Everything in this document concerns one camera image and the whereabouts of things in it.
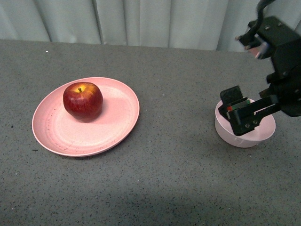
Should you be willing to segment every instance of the speckled gray surface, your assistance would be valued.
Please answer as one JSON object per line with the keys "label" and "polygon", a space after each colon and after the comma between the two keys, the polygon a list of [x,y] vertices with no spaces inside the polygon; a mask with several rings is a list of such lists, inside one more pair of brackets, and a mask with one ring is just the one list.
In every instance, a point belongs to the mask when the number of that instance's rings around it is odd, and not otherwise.
{"label": "speckled gray surface", "polygon": [[[249,149],[214,128],[220,91],[258,99],[271,72],[248,53],[1,40],[0,225],[300,225],[301,119],[274,114],[275,134]],[[43,148],[38,104],[97,76],[137,94],[133,131],[91,157]]]}

